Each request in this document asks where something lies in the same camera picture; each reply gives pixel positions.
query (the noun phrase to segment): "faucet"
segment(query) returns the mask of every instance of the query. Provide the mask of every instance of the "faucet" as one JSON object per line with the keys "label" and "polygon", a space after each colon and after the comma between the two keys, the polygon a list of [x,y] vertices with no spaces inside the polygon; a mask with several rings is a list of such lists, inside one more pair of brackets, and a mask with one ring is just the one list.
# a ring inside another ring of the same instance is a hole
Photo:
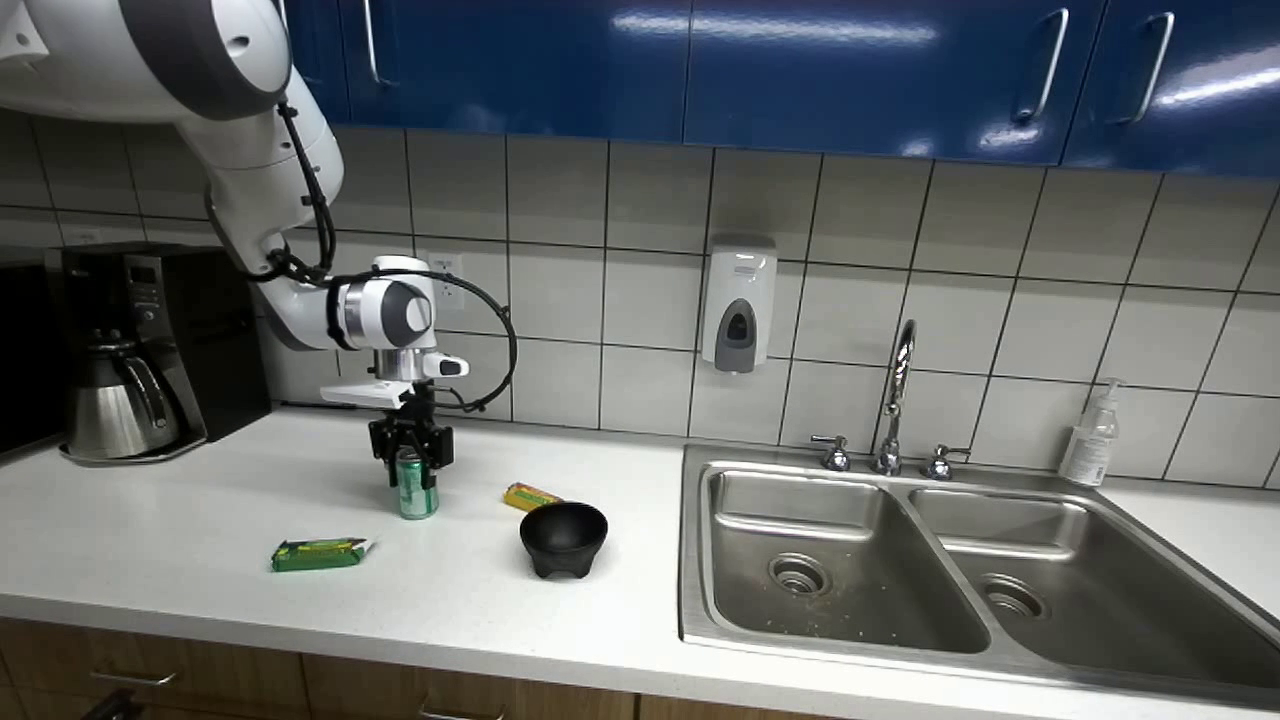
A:
{"label": "faucet", "polygon": [[871,440],[871,468],[885,470],[885,477],[897,477],[900,462],[904,462],[900,432],[904,432],[911,347],[917,347],[917,318],[904,323],[904,332],[897,336],[897,347],[887,357],[879,429],[876,429],[876,440]]}

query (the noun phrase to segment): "coffee maker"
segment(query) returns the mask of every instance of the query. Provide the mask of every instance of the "coffee maker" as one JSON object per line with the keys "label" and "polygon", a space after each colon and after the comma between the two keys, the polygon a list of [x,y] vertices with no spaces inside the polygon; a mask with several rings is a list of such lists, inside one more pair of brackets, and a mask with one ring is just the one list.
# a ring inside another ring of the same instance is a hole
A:
{"label": "coffee maker", "polygon": [[274,408],[247,281],[220,247],[64,247],[78,462],[173,460]]}

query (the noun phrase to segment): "sink basin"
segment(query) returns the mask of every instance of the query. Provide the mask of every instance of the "sink basin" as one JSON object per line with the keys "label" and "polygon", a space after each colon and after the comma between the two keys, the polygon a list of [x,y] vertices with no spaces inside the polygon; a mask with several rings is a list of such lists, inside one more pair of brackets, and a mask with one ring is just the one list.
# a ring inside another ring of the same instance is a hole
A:
{"label": "sink basin", "polygon": [[1094,501],[911,491],[927,532],[1026,646],[1162,679],[1278,685],[1280,644]]}
{"label": "sink basin", "polygon": [[692,644],[1280,707],[1280,627],[1104,495],[686,457]]}
{"label": "sink basin", "polygon": [[717,470],[713,611],[747,632],[979,650],[987,632],[876,484]]}

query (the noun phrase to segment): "cabinet handle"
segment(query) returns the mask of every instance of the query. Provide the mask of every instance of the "cabinet handle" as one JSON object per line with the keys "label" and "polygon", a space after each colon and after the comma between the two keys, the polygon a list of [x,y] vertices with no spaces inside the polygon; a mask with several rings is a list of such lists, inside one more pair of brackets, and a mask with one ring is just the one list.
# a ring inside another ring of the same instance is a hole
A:
{"label": "cabinet handle", "polygon": [[374,82],[388,82],[384,67],[375,62],[374,0],[359,0],[359,6],[366,6],[366,62],[370,62],[370,77],[374,77]]}
{"label": "cabinet handle", "polygon": [[1035,121],[1043,108],[1048,108],[1048,97],[1053,97],[1053,82],[1058,82],[1058,67],[1064,59],[1064,48],[1068,48],[1068,30],[1074,30],[1074,13],[1068,6],[1058,6],[1053,13],[1053,51],[1048,51],[1048,67],[1041,77],[1041,91],[1035,91],[1035,108],[1026,112],[1026,121]]}
{"label": "cabinet handle", "polygon": [[433,712],[433,707],[419,707],[416,717],[419,720],[507,720],[506,712],[495,712],[495,717],[462,717],[462,712]]}
{"label": "cabinet handle", "polygon": [[1162,25],[1158,59],[1151,59],[1151,70],[1147,70],[1147,82],[1144,82],[1144,100],[1137,103],[1134,117],[1123,117],[1128,123],[1137,123],[1137,121],[1147,117],[1147,108],[1151,108],[1151,100],[1158,100],[1158,82],[1162,82],[1162,77],[1165,77],[1165,59],[1167,59],[1167,43],[1174,43],[1174,30],[1178,30],[1178,17],[1174,17],[1174,13],[1162,13],[1158,25]]}
{"label": "cabinet handle", "polygon": [[102,685],[115,685],[115,686],[170,686],[175,685],[175,670],[165,674],[120,674],[120,670],[87,670]]}

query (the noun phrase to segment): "kitchen counter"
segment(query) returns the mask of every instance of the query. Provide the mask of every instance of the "kitchen counter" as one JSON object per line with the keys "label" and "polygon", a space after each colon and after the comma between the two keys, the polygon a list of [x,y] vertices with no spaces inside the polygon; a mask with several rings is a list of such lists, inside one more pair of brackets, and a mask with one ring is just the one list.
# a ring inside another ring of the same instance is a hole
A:
{"label": "kitchen counter", "polygon": [[[546,584],[511,484],[609,513],[590,578]],[[1110,495],[1280,615],[1280,495],[1110,484]],[[274,574],[302,535],[374,535],[347,573]],[[696,646],[676,619],[679,442],[462,429],[433,520],[388,513],[366,416],[274,410],[154,468],[33,452],[0,468],[0,615],[423,665],[828,717],[1265,717],[1197,700]]]}

